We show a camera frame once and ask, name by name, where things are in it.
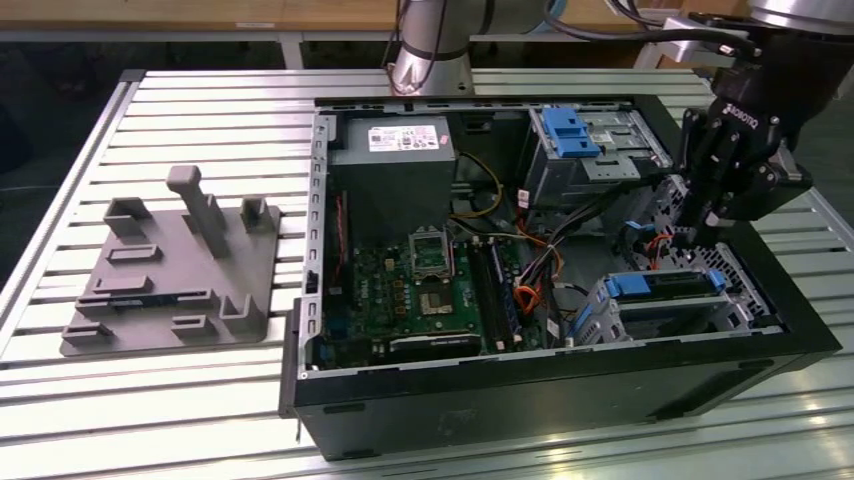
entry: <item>workbench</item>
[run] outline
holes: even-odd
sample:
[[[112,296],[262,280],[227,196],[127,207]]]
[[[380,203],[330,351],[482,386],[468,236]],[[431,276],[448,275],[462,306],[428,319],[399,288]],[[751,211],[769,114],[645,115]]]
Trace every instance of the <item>workbench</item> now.
[[[562,19],[594,30],[637,29],[605,0],[573,0]],[[0,42],[276,42],[290,69],[304,68],[303,42],[386,42],[394,23],[395,0],[0,1]],[[472,41],[579,40],[544,31]]]
[[[687,71],[478,70],[483,95],[654,94],[707,104]],[[854,235],[815,190],[755,223],[843,345],[701,417],[327,463],[276,415],[284,315],[299,293],[312,99],[388,94],[376,70],[129,73],[0,295],[0,478],[685,479],[835,476],[854,466]],[[180,208],[163,178],[199,165],[235,206],[284,212],[267,340],[224,350],[64,358],[115,196]]]

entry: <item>metal slatted table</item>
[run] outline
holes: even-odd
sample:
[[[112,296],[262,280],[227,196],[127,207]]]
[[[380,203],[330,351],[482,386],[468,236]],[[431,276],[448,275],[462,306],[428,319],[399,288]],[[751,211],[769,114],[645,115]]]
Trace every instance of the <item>metal slatted table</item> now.
[[[711,100],[686,71],[480,70],[478,92],[655,94],[678,119]],[[854,236],[813,191],[757,222],[842,352],[706,415],[328,464],[276,417],[283,314],[298,295],[312,99],[386,95],[379,71],[150,72],[120,83],[0,296],[0,478],[767,478],[854,465]],[[232,206],[282,208],[267,340],[228,350],[64,358],[113,196],[180,205],[163,183],[199,165]]]

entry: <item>green circuit board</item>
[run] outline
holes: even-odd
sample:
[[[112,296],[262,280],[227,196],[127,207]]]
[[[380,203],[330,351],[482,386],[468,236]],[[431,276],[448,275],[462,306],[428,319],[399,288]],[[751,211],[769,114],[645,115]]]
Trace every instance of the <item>green circuit board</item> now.
[[[436,265],[440,257],[442,252],[419,255],[419,258],[430,259],[428,265]],[[468,259],[459,245],[454,247],[454,263],[455,273],[450,278],[416,282],[408,245],[360,249],[354,256],[356,308],[351,336],[376,338],[435,332],[479,334],[480,315]]]
[[[499,353],[495,340],[488,338],[476,296],[475,282],[488,280],[474,278],[476,269],[470,264],[467,244],[436,242],[428,237],[424,240],[354,250],[348,300],[342,303],[344,297],[338,297],[338,307],[327,310],[324,319],[322,356],[331,368],[372,365],[383,356],[378,349],[383,345],[388,348],[387,342],[419,336],[476,335],[479,353]],[[516,245],[498,242],[495,249],[506,278],[512,278],[520,268]],[[443,273],[424,275],[424,271]],[[504,351],[536,347],[535,329],[519,329],[518,334],[522,342]]]

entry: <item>computer case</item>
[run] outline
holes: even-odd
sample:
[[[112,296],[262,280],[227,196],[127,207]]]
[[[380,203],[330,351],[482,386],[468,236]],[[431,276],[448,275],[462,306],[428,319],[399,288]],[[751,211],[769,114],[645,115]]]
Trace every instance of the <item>computer case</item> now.
[[[678,152],[679,128],[653,96],[390,98],[367,102],[370,105],[364,105],[366,100],[342,99],[318,105],[311,174],[316,195],[308,212],[303,295],[288,316],[283,350],[279,414],[299,418],[326,459],[699,415],[771,376],[805,368],[841,349],[758,233],[742,223],[733,227],[725,244],[731,253],[729,261],[737,264],[745,282],[761,292],[763,305],[757,310],[754,330],[646,341],[633,348],[617,343],[560,346],[538,352],[348,369],[335,374],[312,368],[311,338],[322,331],[324,321],[327,148],[340,148],[336,135],[348,116],[435,116],[451,112],[452,130],[471,134],[476,142],[483,139],[478,140],[475,130],[483,125],[467,123],[467,119],[480,118],[484,113],[500,118],[506,112],[528,112],[546,105],[583,111],[585,105],[613,103],[615,111],[637,116],[662,153],[675,156]],[[536,142],[528,142],[519,147],[519,154],[536,157],[538,148]],[[498,170],[512,174],[514,167],[500,165]]]

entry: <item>motherboard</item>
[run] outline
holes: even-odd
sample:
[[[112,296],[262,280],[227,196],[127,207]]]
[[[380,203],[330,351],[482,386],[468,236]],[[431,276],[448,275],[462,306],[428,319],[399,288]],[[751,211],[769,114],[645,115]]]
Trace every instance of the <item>motherboard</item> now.
[[[536,345],[511,294],[516,249],[510,241],[454,242],[438,230],[355,249],[348,300],[327,310],[324,363],[350,368]]]

